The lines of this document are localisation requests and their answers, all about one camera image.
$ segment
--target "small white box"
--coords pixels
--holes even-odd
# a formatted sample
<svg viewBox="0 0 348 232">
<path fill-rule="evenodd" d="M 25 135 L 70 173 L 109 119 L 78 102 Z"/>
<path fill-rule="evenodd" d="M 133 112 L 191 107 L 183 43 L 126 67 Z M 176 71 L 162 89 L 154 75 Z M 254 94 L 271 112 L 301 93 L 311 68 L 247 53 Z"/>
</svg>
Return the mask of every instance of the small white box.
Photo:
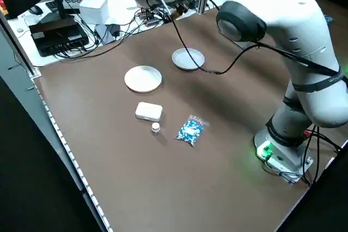
<svg viewBox="0 0 348 232">
<path fill-rule="evenodd" d="M 151 103 L 139 103 L 135 111 L 135 117 L 151 122 L 158 122 L 162 115 L 162 106 Z"/>
<path fill-rule="evenodd" d="M 82 0 L 80 16 L 87 24 L 105 24 L 109 18 L 107 0 Z"/>
</svg>

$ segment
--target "table surface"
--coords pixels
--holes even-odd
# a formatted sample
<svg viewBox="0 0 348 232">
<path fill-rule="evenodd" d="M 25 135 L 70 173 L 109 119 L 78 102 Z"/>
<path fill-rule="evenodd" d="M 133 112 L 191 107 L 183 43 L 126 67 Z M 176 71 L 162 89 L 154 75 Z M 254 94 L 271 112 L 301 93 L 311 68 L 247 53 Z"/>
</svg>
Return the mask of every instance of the table surface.
<svg viewBox="0 0 348 232">
<path fill-rule="evenodd" d="M 206 68 L 223 70 L 240 49 L 218 33 L 215 16 L 177 25 Z M 274 230 L 307 189 L 263 171 L 252 142 L 282 102 L 287 70 L 278 54 L 253 49 L 224 76 L 184 72 L 171 62 L 181 47 L 167 24 L 100 57 L 46 66 L 35 83 L 114 231 Z M 162 73 L 157 90 L 126 87 L 138 65 Z M 159 136 L 135 118 L 139 102 L 163 106 Z M 210 123 L 195 147 L 174 139 L 191 114 Z M 340 144 L 345 134 L 329 133 Z M 320 150 L 323 168 L 334 154 Z"/>
<path fill-rule="evenodd" d="M 135 12 L 139 10 L 137 7 L 135 0 L 107 0 L 108 1 L 108 9 L 109 9 L 109 18 L 105 22 L 105 24 L 127 24 L 129 23 L 132 18 L 135 15 Z M 221 5 L 226 0 L 213 0 L 217 3 L 217 5 Z M 42 57 L 39 54 L 39 51 L 32 39 L 32 36 L 30 34 L 29 26 L 32 24 L 37 24 L 43 17 L 45 17 L 48 13 L 51 11 L 46 6 L 45 2 L 41 2 L 37 4 L 43 11 L 43 14 L 40 16 L 35 16 L 29 13 L 29 11 L 24 12 L 22 15 L 18 16 L 17 19 L 9 20 L 9 25 L 11 26 L 12 30 L 14 31 L 15 35 L 17 36 L 20 44 L 23 46 L 23 49 L 26 51 L 28 58 L 32 62 L 34 66 L 42 67 L 46 66 L 48 64 L 52 64 L 54 62 L 57 62 L 61 60 L 62 58 L 58 56 L 47 56 Z M 213 7 L 213 5 L 208 2 L 209 9 Z M 194 14 L 195 11 L 189 10 L 186 14 L 184 14 L 181 18 L 188 17 L 192 14 Z M 80 18 L 77 15 L 74 15 L 75 19 L 80 22 Z M 140 24 L 142 20 L 137 18 L 136 22 L 133 22 L 129 27 L 128 25 L 121 26 L 120 30 L 126 32 L 131 32 L 133 29 L 135 29 L 138 24 Z M 92 30 L 94 30 L 95 25 L 89 24 L 88 25 Z M 18 28 L 22 28 L 23 32 L 17 32 Z M 152 29 L 154 27 L 146 27 L 141 26 L 139 30 L 135 31 L 137 32 L 143 32 L 149 29 Z M 93 45 L 94 38 L 91 36 L 90 32 L 86 32 L 88 34 L 90 43 L 86 45 L 85 47 L 88 48 Z M 121 38 L 124 36 L 124 33 L 121 33 L 120 36 L 117 38 Z M 79 52 L 71 52 L 71 55 L 79 54 Z"/>
</svg>

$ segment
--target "bottle cap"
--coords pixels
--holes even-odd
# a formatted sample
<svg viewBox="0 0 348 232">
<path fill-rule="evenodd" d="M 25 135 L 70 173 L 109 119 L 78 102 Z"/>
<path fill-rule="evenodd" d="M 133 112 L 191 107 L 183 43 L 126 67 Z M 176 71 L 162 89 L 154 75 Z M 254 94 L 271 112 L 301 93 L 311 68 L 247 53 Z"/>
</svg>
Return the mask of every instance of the bottle cap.
<svg viewBox="0 0 348 232">
<path fill-rule="evenodd" d="M 151 129 L 152 129 L 153 131 L 159 131 L 159 128 L 160 128 L 160 126 L 159 126 L 159 123 L 158 123 L 158 122 L 154 122 L 154 123 L 152 124 Z"/>
</svg>

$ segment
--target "bag of blue candy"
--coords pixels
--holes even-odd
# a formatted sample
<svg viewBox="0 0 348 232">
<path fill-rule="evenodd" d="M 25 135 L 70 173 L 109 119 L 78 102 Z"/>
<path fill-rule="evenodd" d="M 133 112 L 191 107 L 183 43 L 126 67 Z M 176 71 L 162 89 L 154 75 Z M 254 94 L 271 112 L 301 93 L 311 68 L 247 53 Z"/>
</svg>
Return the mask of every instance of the bag of blue candy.
<svg viewBox="0 0 348 232">
<path fill-rule="evenodd" d="M 203 130 L 208 126 L 208 122 L 202 120 L 197 116 L 190 115 L 187 122 L 179 130 L 176 139 L 185 141 L 194 146 Z"/>
</svg>

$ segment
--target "green led light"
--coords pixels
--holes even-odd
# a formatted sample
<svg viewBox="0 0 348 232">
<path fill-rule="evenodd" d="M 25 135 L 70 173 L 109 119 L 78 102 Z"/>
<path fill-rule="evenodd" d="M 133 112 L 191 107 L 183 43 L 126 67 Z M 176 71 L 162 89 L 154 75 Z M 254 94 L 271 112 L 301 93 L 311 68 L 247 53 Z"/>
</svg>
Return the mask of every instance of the green led light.
<svg viewBox="0 0 348 232">
<path fill-rule="evenodd" d="M 273 155 L 273 152 L 271 150 L 272 143 L 270 141 L 265 141 L 257 148 L 257 155 L 264 159 L 265 161 L 268 161 L 271 156 Z"/>
</svg>

